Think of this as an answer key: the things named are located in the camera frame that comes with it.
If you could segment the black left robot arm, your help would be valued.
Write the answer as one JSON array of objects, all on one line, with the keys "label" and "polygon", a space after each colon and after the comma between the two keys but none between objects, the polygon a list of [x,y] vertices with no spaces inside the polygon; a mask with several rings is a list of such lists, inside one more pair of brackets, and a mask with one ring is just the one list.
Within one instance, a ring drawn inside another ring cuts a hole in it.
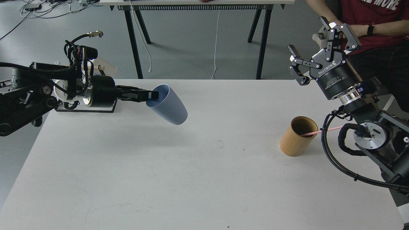
[{"label": "black left robot arm", "polygon": [[139,103],[158,99],[156,90],[116,85],[103,71],[98,75],[94,73],[92,60],[98,57],[98,51],[76,45],[76,41],[102,35],[101,31],[95,31],[66,41],[64,53],[68,66],[33,62],[26,67],[2,62],[1,67],[12,68],[13,74],[9,91],[1,93],[1,136],[8,136],[29,123],[41,126],[42,116],[60,103],[67,110],[73,110],[79,101],[87,107],[109,108],[117,100]]}]

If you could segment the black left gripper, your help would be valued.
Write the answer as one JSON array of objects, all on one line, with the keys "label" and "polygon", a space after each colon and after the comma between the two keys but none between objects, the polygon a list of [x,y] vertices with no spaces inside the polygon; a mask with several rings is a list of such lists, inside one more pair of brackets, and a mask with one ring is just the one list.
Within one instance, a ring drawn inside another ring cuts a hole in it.
[{"label": "black left gripper", "polygon": [[127,89],[127,97],[124,91],[119,89],[110,76],[95,75],[91,77],[91,89],[89,90],[88,107],[111,107],[117,99],[127,99],[132,102],[146,102],[159,99],[158,91],[149,91],[137,87]]}]

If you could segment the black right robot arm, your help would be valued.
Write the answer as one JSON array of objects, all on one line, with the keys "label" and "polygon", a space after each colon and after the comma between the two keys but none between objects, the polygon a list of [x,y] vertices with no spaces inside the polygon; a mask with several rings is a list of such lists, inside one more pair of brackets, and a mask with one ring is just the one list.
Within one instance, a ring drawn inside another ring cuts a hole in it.
[{"label": "black right robot arm", "polygon": [[[340,99],[342,106],[328,114],[323,122],[321,141],[331,163],[342,173],[371,185],[408,195],[408,124],[377,106],[377,96],[385,93],[377,80],[364,82],[347,58],[361,43],[347,24],[336,25],[320,18],[325,28],[325,46],[310,60],[301,58],[293,45],[289,72],[298,84],[315,80],[328,100]],[[331,153],[327,132],[332,120],[350,117],[339,131],[339,148],[353,156],[368,156],[381,169],[384,182],[368,179],[343,166]]]}]

